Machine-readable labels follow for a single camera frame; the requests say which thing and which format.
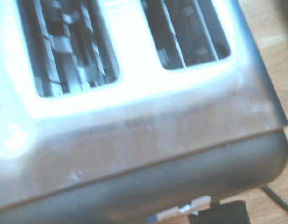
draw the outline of metal surface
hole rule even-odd
[[[0,208],[288,124],[237,1],[213,0],[230,55],[176,70],[161,65],[140,1],[97,3],[118,81],[42,98],[17,4],[0,1]]]
[[[279,131],[19,204],[0,213],[0,224],[145,224],[148,216],[193,198],[209,194],[214,202],[263,186],[287,159]]]

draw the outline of toaster slot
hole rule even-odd
[[[164,68],[169,70],[186,68],[218,61],[229,55],[229,46],[210,0],[142,0],[141,2]],[[209,30],[208,17],[214,22],[210,27],[215,29],[215,32]],[[219,35],[218,43],[213,42],[211,35]]]
[[[18,5],[40,96],[116,81],[116,62],[94,1],[21,0]]]

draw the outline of toaster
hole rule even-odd
[[[287,125],[236,0],[0,1],[0,224],[145,223],[264,186]]]

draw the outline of wooden surface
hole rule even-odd
[[[239,0],[288,119],[288,20],[281,0]],[[285,130],[288,139],[288,127]],[[269,184],[288,203],[288,164]],[[251,224],[288,224],[288,214],[255,189],[225,201],[245,200]],[[187,224],[175,218],[164,224]]]

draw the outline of black cord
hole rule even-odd
[[[268,186],[265,186],[265,187],[261,188],[261,190],[263,190],[263,192],[265,194],[267,194],[268,197],[270,197],[282,209],[284,209],[286,212],[288,212],[288,205],[282,199],[280,199],[280,197],[277,196],[277,194],[274,193],[273,190],[271,190]]]

